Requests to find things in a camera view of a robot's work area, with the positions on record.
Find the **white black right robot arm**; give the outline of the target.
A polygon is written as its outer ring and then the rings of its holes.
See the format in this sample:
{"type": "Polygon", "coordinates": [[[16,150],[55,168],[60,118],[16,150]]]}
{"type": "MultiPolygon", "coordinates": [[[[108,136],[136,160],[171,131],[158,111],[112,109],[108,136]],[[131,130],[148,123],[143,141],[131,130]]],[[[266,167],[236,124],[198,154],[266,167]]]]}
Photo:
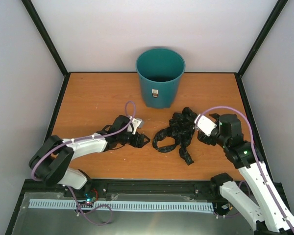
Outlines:
{"type": "Polygon", "coordinates": [[[243,176],[255,199],[243,193],[227,173],[211,178],[213,195],[229,201],[256,235],[294,235],[294,216],[270,179],[261,153],[254,144],[244,140],[237,115],[211,116],[215,121],[204,115],[195,119],[198,140],[223,148],[225,156],[243,176]]]}

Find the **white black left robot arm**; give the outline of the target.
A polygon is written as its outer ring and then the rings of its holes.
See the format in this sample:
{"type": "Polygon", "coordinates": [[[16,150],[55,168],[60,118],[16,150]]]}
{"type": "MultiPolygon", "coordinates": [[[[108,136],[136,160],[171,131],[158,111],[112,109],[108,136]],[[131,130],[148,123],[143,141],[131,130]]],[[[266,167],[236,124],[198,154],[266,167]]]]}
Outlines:
{"type": "Polygon", "coordinates": [[[90,178],[82,170],[70,168],[71,161],[92,153],[116,150],[117,145],[144,147],[150,139],[137,131],[143,124],[139,118],[120,115],[113,124],[89,136],[76,139],[50,136],[29,161],[32,178],[47,187],[69,186],[81,197],[87,197],[92,191],[90,178]]]}

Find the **black plastic trash bag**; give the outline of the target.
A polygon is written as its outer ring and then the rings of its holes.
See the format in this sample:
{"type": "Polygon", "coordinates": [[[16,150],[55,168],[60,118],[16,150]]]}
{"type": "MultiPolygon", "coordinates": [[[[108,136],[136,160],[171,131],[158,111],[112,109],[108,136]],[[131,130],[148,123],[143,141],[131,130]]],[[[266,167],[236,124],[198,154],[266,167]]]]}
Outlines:
{"type": "Polygon", "coordinates": [[[167,128],[158,131],[153,140],[152,147],[160,153],[168,153],[175,150],[179,146],[179,156],[187,165],[194,163],[187,147],[191,144],[195,132],[195,118],[197,113],[193,112],[189,107],[184,107],[181,113],[175,112],[169,120],[167,128]],[[166,146],[158,146],[158,142],[165,138],[174,139],[174,144],[166,146]]]}

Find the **teal plastic trash bin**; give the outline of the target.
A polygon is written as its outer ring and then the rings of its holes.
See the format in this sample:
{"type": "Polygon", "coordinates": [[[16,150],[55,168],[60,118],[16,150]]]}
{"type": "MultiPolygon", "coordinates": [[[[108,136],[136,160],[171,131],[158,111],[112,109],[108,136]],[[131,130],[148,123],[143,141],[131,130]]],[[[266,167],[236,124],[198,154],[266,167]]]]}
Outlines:
{"type": "Polygon", "coordinates": [[[183,57],[168,48],[152,48],[137,58],[136,71],[142,98],[147,107],[171,107],[185,67],[183,57]]]}

